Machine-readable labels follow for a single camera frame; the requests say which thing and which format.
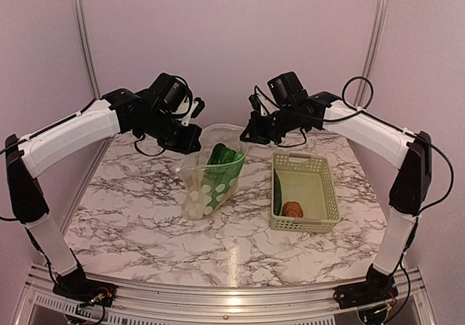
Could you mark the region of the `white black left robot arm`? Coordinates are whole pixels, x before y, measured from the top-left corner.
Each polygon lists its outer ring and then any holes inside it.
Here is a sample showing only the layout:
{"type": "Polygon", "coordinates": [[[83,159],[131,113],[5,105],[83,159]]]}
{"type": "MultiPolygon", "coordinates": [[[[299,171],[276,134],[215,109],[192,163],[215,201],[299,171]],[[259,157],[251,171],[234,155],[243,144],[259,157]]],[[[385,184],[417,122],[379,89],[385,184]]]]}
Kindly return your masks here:
{"type": "Polygon", "coordinates": [[[54,292],[75,300],[103,293],[112,285],[89,279],[53,218],[39,180],[81,150],[117,135],[132,133],[138,142],[153,138],[162,151],[191,154],[201,149],[202,129],[193,119],[205,108],[181,77],[160,73],[145,89],[120,88],[86,107],[22,137],[10,135],[1,154],[6,160],[13,220],[56,276],[54,292]]]}

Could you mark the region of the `dark green cucumber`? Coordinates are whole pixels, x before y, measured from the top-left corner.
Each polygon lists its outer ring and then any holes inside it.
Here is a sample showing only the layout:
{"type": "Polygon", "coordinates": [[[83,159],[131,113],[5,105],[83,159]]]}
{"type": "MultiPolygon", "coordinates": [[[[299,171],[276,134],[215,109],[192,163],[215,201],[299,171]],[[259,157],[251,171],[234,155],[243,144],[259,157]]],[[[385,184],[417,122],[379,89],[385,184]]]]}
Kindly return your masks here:
{"type": "Polygon", "coordinates": [[[273,214],[281,216],[282,212],[282,189],[280,178],[276,170],[273,170],[273,214]]]}

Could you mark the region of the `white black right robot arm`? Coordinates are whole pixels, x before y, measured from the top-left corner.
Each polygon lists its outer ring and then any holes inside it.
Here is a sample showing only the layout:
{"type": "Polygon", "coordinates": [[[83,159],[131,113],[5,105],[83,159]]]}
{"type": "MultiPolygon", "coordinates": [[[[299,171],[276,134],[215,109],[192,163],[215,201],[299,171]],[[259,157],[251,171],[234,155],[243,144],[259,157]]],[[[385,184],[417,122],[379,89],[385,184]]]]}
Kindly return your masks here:
{"type": "Polygon", "coordinates": [[[339,302],[374,302],[388,294],[416,235],[432,180],[431,137],[376,117],[366,105],[349,103],[345,91],[311,95],[293,71],[280,74],[267,85],[270,95],[254,87],[249,98],[252,111],[240,136],[242,141],[279,145],[291,131],[316,129],[346,138],[396,173],[388,193],[387,227],[364,281],[339,286],[335,291],[339,302]]]}

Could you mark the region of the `clear zip top bag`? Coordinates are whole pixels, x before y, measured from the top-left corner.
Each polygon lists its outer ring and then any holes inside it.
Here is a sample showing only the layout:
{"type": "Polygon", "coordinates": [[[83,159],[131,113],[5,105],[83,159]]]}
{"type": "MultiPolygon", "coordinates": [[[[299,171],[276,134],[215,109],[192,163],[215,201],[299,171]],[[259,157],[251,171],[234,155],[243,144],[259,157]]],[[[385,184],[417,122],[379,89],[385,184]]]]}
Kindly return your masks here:
{"type": "Polygon", "coordinates": [[[200,136],[201,150],[189,154],[176,168],[185,185],[182,215],[200,220],[218,210],[234,193],[248,153],[240,141],[243,127],[213,124],[200,136]]]}

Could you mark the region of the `green white bok choy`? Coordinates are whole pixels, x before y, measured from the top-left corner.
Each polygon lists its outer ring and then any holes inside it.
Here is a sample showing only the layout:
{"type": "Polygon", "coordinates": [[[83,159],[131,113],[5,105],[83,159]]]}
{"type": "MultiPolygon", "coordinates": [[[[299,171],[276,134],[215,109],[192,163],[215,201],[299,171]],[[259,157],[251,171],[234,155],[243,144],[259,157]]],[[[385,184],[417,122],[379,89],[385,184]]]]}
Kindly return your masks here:
{"type": "Polygon", "coordinates": [[[207,162],[205,175],[216,182],[229,182],[239,175],[244,156],[243,152],[228,148],[224,143],[217,143],[207,162]]]}

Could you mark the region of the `brown potato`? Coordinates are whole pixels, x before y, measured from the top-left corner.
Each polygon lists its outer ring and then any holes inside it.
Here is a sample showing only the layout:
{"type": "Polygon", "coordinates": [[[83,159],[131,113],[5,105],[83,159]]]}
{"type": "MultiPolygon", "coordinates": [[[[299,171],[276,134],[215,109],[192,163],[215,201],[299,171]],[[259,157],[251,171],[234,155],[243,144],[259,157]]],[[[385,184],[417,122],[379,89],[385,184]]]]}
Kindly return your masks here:
{"type": "Polygon", "coordinates": [[[282,215],[285,217],[302,218],[304,216],[304,212],[299,202],[288,201],[283,205],[282,215]]]}

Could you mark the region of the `light green leafy vegetable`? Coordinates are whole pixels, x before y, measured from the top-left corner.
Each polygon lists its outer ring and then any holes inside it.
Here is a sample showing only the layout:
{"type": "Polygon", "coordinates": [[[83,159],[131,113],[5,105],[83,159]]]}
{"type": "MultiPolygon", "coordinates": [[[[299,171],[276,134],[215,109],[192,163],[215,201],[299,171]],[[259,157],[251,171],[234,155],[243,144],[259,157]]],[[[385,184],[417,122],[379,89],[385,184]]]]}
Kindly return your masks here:
{"type": "Polygon", "coordinates": [[[204,205],[203,214],[206,216],[219,208],[221,202],[224,198],[227,197],[227,194],[230,192],[232,186],[237,183],[239,175],[229,182],[216,182],[208,178],[208,176],[205,175],[205,171],[201,180],[201,193],[203,196],[202,202],[204,205]]]}

